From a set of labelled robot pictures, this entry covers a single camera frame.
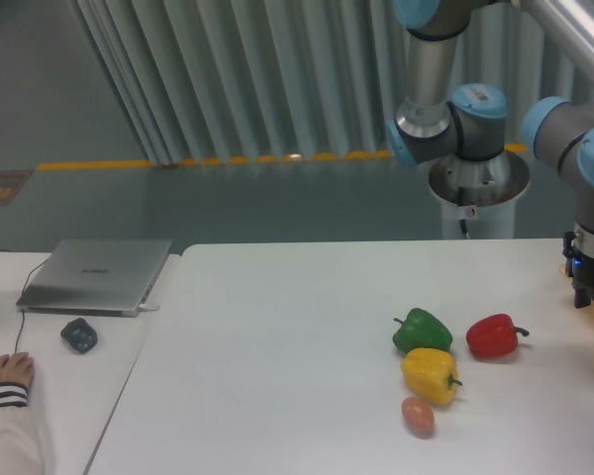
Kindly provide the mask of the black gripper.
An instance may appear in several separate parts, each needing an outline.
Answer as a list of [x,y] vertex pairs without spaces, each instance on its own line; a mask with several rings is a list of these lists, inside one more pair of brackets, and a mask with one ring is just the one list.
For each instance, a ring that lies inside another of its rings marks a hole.
[[565,274],[574,290],[574,308],[594,304],[594,234],[588,231],[569,231],[563,235]]

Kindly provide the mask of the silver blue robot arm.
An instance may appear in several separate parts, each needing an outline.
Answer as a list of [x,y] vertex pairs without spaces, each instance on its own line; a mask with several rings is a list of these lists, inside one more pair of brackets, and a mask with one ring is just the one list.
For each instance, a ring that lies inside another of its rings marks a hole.
[[[386,131],[397,159],[414,165],[453,159],[445,198],[458,206],[483,192],[489,172],[495,190],[511,183],[512,164],[504,154],[506,102],[484,84],[446,87],[457,37],[468,27],[477,1],[397,1],[395,15],[410,34],[407,90]],[[588,1],[519,1],[594,85],[594,5]],[[565,271],[574,304],[594,308],[594,102],[575,105],[547,97],[530,108],[522,137],[575,192],[575,227],[563,237]]]

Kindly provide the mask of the white striped sleeve forearm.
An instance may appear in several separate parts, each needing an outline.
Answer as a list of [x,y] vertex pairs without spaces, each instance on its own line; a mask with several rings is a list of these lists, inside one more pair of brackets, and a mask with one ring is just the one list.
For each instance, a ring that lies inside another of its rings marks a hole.
[[44,474],[45,463],[28,390],[0,383],[0,474]]

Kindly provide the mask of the person's hand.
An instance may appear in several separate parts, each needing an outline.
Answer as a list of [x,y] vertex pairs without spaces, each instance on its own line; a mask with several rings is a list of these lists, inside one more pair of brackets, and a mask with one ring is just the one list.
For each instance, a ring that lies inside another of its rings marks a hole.
[[0,356],[0,384],[21,385],[29,389],[34,375],[34,358],[28,352]]

